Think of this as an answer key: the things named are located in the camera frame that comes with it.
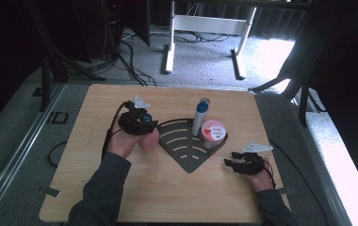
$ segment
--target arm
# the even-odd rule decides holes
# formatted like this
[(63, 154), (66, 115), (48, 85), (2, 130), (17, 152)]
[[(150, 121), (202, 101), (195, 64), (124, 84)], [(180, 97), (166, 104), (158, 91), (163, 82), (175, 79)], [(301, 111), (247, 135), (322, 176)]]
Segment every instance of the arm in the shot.
[[(112, 131), (120, 129), (115, 123)], [(111, 137), (99, 169), (83, 189), (83, 200), (70, 212), (70, 226), (115, 225), (120, 213), (123, 184), (131, 167), (125, 158), (142, 138), (127, 135), (124, 131)]]
[(285, 206), (278, 190), (273, 188), (270, 175), (262, 170), (257, 175), (246, 175), (258, 198), (258, 209), (264, 217), (265, 226), (296, 226), (299, 225), (290, 210)]

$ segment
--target cable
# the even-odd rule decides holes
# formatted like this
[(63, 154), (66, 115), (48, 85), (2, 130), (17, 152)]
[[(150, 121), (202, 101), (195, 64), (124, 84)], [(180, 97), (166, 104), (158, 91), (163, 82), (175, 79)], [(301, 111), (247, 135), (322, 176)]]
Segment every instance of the cable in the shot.
[(308, 91), (308, 97), (309, 99), (311, 99), (312, 104), (314, 105), (314, 107), (320, 111), (320, 112), (328, 112), (327, 110), (323, 110), (318, 104), (317, 101), (315, 100), (314, 96), (312, 96), (311, 92)]
[[(174, 38), (176, 41), (180, 41), (180, 42), (184, 42), (184, 43), (199, 43), (199, 42), (210, 42), (210, 41), (225, 41), (228, 40), (231, 36), (228, 35), (226, 38), (220, 40), (220, 38), (226, 36), (226, 35), (218, 35), (216, 38), (214, 39), (207, 39), (205, 37), (203, 37), (202, 34), (197, 33), (197, 32), (193, 32), (193, 31), (182, 31), (182, 30), (178, 30), (175, 31), (175, 34), (179, 34), (179, 35), (191, 35), (194, 36), (194, 40), (191, 39), (187, 39), (178, 35), (175, 35)], [(154, 32), (150, 34), (150, 37), (168, 37), (170, 35), (169, 31), (166, 32)], [(138, 35), (136, 34), (127, 34), (127, 37), (125, 37), (123, 40), (129, 38), (129, 37), (138, 37)]]
[[(102, 7), (102, 13), (103, 13), (103, 15), (106, 15), (106, 12), (105, 12), (105, 6), (104, 6), (104, 3), (103, 3), (103, 0), (100, 0), (100, 3), (101, 3), (101, 7)], [(104, 41), (104, 43), (103, 43), (103, 49), (102, 49), (102, 51), (100, 52), (100, 55), (99, 55), (99, 57), (103, 54), (103, 52), (105, 51), (105, 49), (106, 49), (106, 37), (107, 37), (107, 30), (109, 30), (108, 29), (108, 22), (106, 21), (106, 17), (103, 17), (104, 18), (104, 23), (105, 23), (105, 41)]]
[[(111, 55), (107, 55), (106, 61), (101, 62), (94, 66), (89, 66), (89, 67), (84, 67), (84, 68), (87, 71), (90, 71), (94, 74), (100, 74), (100, 73), (104, 73), (104, 72), (108, 71), (116, 62), (117, 62), (117, 58), (113, 58)], [(71, 65), (69, 65), (65, 62), (63, 62), (63, 65), (65, 66), (67, 73), (69, 73), (71, 75), (80, 75), (81, 74), (75, 68), (73, 68)]]
[(141, 70), (137, 69), (137, 68), (133, 65), (133, 55), (134, 55), (134, 51), (133, 51), (132, 46), (131, 46), (129, 43), (126, 43), (125, 41), (121, 41), (121, 43), (124, 44), (124, 45), (126, 45), (126, 46), (128, 46), (129, 51), (130, 51), (129, 63), (126, 62), (121, 55), (119, 55), (119, 57), (120, 57), (120, 59), (121, 59), (123, 65), (126, 67), (127, 71), (128, 71), (129, 73), (131, 73), (132, 76), (134, 76), (134, 77), (138, 80), (138, 82), (139, 82), (143, 87), (144, 87), (144, 86), (148, 87), (148, 84), (147, 84), (146, 81), (144, 81), (142, 78), (140, 78), (140, 76), (145, 76), (145, 77), (147, 77), (147, 78), (149, 79), (149, 81), (153, 82), (153, 83), (155, 84), (155, 86), (156, 86), (155, 79), (153, 79), (150, 75), (148, 75), (148, 74), (142, 72)]
[(196, 15), (197, 8), (199, 7), (199, 3), (194, 3), (193, 6), (191, 6), (191, 8), (190, 8), (190, 9), (188, 10), (188, 12), (186, 13), (187, 16), (190, 14), (191, 10), (192, 10), (194, 7), (196, 7), (196, 9), (194, 10), (193, 16)]
[(270, 177), (270, 180), (272, 181), (273, 189), (275, 189), (276, 188), (276, 183), (275, 183), (275, 179), (273, 179), (273, 168), (272, 168), (272, 166), (270, 165), (270, 163), (268, 161), (264, 160), (264, 162), (267, 163), (268, 166), (269, 166), (269, 169), (264, 167), (264, 170), (268, 173), (268, 175)]
[(320, 203), (320, 201), (317, 199), (317, 195), (315, 194), (314, 190), (312, 189), (312, 187), (308, 184), (307, 180), (305, 179), (305, 177), (303, 176), (303, 174), (301, 173), (300, 169), (296, 166), (296, 164), (293, 162), (293, 160), (291, 160), (291, 158), (287, 155), (287, 153), (285, 153), (285, 151), (283, 151), (283, 149), (277, 145), (275, 142), (273, 142), (273, 140), (271, 140), (270, 138), (268, 139), (270, 143), (272, 143), (274, 146), (276, 146), (276, 148), (279, 149), (279, 151), (287, 158), (287, 160), (290, 162), (291, 165), (293, 165), (294, 169), (299, 173), (300, 177), (302, 178), (302, 180), (305, 182), (306, 186), (308, 187), (308, 189), (311, 191), (312, 196), (314, 197), (315, 201), (317, 202), (317, 205), (319, 206), (320, 211), (323, 214), (324, 220), (325, 220), (325, 224), (329, 225), (329, 220), (328, 217), (325, 213), (325, 211), (323, 210), (323, 206)]
[(50, 163), (53, 167), (55, 167), (55, 168), (58, 166), (58, 164), (56, 164), (56, 163), (53, 162), (53, 160), (52, 160), (52, 154), (53, 154), (53, 152), (54, 152), (59, 146), (64, 145), (64, 144), (67, 144), (67, 141), (63, 141), (63, 142), (59, 143), (58, 145), (54, 146), (54, 147), (52, 148), (52, 150), (49, 152), (48, 156), (47, 156), (47, 159), (49, 160), (49, 163)]
[[(117, 121), (118, 115), (120, 114), (122, 108), (123, 108), (126, 104), (127, 104), (127, 102), (122, 103), (122, 104), (120, 105), (120, 107), (118, 107), (117, 112), (115, 112), (114, 118), (112, 119), (112, 122), (111, 122), (111, 126), (109, 127), (111, 130), (112, 130), (112, 128), (114, 127), (115, 121)], [(107, 140), (110, 140), (110, 139), (112, 138), (112, 136), (114, 136), (116, 133), (120, 132), (121, 130), (122, 130), (122, 128), (119, 129), (119, 130), (117, 130), (117, 131), (115, 131), (115, 132), (113, 132), (113, 133), (111, 133), (111, 135), (108, 137)]]

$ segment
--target power cord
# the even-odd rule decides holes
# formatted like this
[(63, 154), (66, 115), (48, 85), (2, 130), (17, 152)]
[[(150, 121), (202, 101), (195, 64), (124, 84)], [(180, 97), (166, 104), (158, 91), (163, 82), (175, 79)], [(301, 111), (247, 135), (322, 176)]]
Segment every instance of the power cord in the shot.
[(323, 206), (320, 203), (320, 201), (317, 199), (317, 195), (315, 194), (314, 190), (312, 189), (312, 187), (309, 185), (309, 183), (307, 182), (307, 180), (305, 179), (305, 177), (303, 176), (303, 174), (301, 173), (300, 169), (296, 166), (296, 164), (294, 163), (293, 160), (291, 160), (291, 158), (288, 156), (287, 153), (285, 153), (285, 151), (278, 145), (276, 144), (273, 140), (271, 140), (270, 138), (268, 139), (270, 143), (272, 143), (274, 146), (276, 146), (276, 148), (278, 148), (278, 150), (287, 158), (287, 160), (290, 162), (291, 165), (293, 165), (294, 169), (299, 173), (300, 177), (302, 178), (302, 180), (305, 182), (306, 186), (308, 187), (308, 189), (311, 191), (312, 196), (314, 197), (315, 201), (317, 202), (317, 205), (320, 209), (320, 211), (323, 214), (324, 220), (325, 220), (325, 224), (329, 225), (329, 220), (328, 217), (325, 213), (325, 211), (323, 210)]

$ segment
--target cylindrical container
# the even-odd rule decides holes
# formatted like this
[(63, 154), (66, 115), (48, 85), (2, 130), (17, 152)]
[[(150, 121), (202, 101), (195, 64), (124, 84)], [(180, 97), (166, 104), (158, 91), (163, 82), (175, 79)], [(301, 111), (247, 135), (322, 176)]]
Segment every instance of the cylindrical container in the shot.
[(210, 120), (203, 123), (200, 141), (206, 149), (214, 149), (226, 137), (226, 128), (220, 121)]
[(197, 104), (196, 114), (194, 115), (193, 126), (191, 127), (191, 134), (193, 136), (198, 136), (200, 134), (200, 128), (205, 122), (207, 112), (208, 103), (204, 101), (199, 102)]

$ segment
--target person's left hand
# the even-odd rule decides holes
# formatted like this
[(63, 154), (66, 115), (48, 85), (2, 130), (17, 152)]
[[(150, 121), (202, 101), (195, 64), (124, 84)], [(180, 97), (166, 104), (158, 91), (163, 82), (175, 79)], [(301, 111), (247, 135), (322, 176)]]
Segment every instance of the person's left hand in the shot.
[[(114, 126), (112, 127), (112, 133), (115, 133), (116, 131), (121, 129), (121, 127), (118, 125), (120, 117), (121, 116), (117, 118)], [(123, 158), (127, 158), (135, 148), (135, 145), (143, 137), (144, 136), (128, 135), (123, 130), (121, 130), (111, 137), (106, 150), (110, 153), (115, 153)]]

